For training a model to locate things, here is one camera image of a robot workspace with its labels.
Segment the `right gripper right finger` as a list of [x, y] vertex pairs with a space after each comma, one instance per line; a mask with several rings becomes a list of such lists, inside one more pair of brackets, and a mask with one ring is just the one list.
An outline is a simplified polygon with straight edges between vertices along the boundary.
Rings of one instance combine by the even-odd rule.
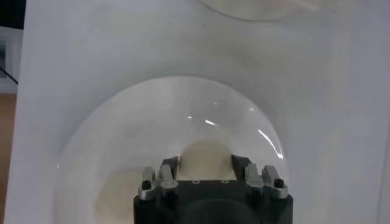
[[243, 180], [252, 197], [271, 197], [275, 200], [288, 198], [288, 187], [274, 166], [258, 167], [249, 158], [231, 155], [232, 166], [237, 180]]

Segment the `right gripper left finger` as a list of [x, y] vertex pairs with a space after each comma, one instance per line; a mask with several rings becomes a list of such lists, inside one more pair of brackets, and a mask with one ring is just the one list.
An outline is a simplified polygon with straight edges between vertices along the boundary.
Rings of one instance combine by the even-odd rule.
[[145, 167], [142, 171], [142, 182], [138, 188], [140, 200], [154, 200], [157, 194], [163, 197], [175, 197], [179, 182], [176, 180], [179, 157], [164, 159], [158, 172], [152, 167]]

